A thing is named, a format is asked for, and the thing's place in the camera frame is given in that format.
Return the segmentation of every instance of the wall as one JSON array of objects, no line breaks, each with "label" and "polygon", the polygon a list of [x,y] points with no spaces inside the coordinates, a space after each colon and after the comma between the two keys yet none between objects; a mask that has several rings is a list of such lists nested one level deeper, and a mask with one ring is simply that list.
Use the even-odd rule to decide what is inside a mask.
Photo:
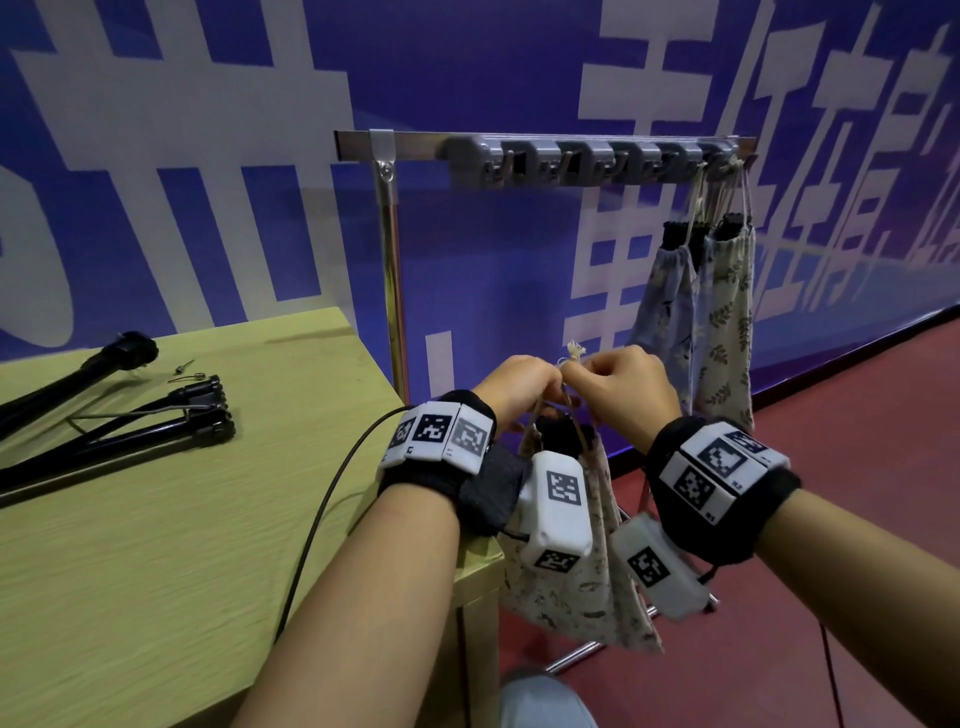
[{"label": "wall", "polygon": [[[340,305],[389,372],[334,129],[759,136],[755,385],[960,301],[949,0],[0,0],[0,360]],[[415,398],[620,344],[683,191],[399,169]]]}]

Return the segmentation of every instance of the red floor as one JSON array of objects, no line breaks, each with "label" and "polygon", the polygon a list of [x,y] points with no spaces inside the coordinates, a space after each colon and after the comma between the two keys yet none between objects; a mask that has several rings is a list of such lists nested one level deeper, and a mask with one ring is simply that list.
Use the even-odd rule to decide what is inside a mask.
[{"label": "red floor", "polygon": [[[960,565],[958,372],[954,322],[763,410],[756,432],[789,454],[807,489]],[[615,484],[628,510],[639,483]],[[608,648],[564,674],[600,728],[836,725],[813,616],[757,560],[712,584],[716,614],[657,620],[666,654]],[[573,646],[501,612],[504,670]],[[919,725],[836,642],[832,651],[849,728]]]}]

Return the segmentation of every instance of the black baseboard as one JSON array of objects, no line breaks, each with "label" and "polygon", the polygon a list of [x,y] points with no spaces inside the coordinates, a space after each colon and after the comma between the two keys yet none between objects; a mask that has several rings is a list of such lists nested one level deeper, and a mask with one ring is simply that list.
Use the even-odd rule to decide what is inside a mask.
[{"label": "black baseboard", "polygon": [[[804,389],[812,387],[814,384],[819,384],[825,379],[829,379],[832,376],[848,370],[850,367],[855,367],[867,359],[886,352],[888,349],[892,349],[905,341],[909,341],[924,331],[938,327],[941,324],[946,324],[957,318],[960,318],[960,303],[948,306],[937,313],[931,313],[929,316],[922,318],[920,321],[908,327],[900,328],[893,333],[880,337],[876,341],[864,344],[850,352],[840,354],[818,367],[803,372],[800,375],[792,376],[786,381],[782,381],[761,392],[757,392],[754,394],[754,411],[758,412],[764,407],[769,407],[771,404],[776,404],[788,397],[792,397]],[[627,473],[641,469],[645,461],[646,458],[644,458],[640,452],[637,452],[633,448],[626,449],[610,458],[610,475],[612,478],[617,479],[621,475],[626,475]]]}]

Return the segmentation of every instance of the black and white square code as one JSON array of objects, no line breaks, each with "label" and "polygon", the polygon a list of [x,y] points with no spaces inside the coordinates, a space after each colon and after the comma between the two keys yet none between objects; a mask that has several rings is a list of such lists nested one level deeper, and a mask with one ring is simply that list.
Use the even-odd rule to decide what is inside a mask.
[{"label": "black and white square code", "polygon": [[711,483],[693,468],[688,467],[673,489],[699,511],[707,504],[717,487],[715,483]]},{"label": "black and white square code", "polygon": [[474,455],[482,455],[483,448],[487,444],[487,431],[461,418],[453,427],[450,444],[458,445]]},{"label": "black and white square code", "polygon": [[702,449],[697,459],[724,478],[747,462],[746,455],[719,437]]},{"label": "black and white square code", "polygon": [[572,553],[561,553],[560,551],[551,551],[549,548],[544,551],[540,558],[534,562],[534,566],[539,569],[558,571],[567,573],[573,569],[574,565],[580,561],[580,557]]},{"label": "black and white square code", "polygon": [[754,454],[758,452],[763,452],[767,449],[763,443],[757,442],[754,438],[748,435],[746,432],[741,432],[740,430],[735,430],[733,432],[728,432],[724,435],[728,440],[733,440],[740,447],[744,448],[748,452]]},{"label": "black and white square code", "polygon": [[395,448],[397,445],[403,445],[403,443],[407,441],[407,438],[410,437],[410,430],[414,428],[414,422],[416,421],[416,417],[411,417],[409,420],[400,423],[396,427],[394,439],[390,441],[390,445],[388,445],[387,448]]},{"label": "black and white square code", "polygon": [[643,586],[648,589],[670,575],[670,571],[649,546],[627,559],[627,563],[630,564],[630,568],[634,570]]},{"label": "black and white square code", "polygon": [[450,415],[423,415],[414,432],[414,441],[421,443],[441,443],[446,439],[453,417]]},{"label": "black and white square code", "polygon": [[546,472],[546,494],[551,500],[560,503],[580,505],[580,485],[573,475]]}]

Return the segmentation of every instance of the table top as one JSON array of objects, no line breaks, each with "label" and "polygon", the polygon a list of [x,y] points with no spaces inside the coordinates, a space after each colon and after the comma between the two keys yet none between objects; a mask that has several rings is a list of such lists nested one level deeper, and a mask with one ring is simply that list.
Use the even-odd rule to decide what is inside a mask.
[{"label": "table top", "polygon": [[[67,414],[162,397],[191,359],[188,373],[223,381],[236,436],[0,510],[0,724],[168,726],[248,687],[330,479],[363,431],[400,405],[336,308],[157,343],[153,364],[108,377],[0,443],[0,467],[75,436]],[[89,356],[0,366],[0,401]],[[354,455],[299,596],[372,502],[395,426],[379,427]],[[501,558],[491,540],[464,541],[455,606],[495,589],[489,567]]]}]

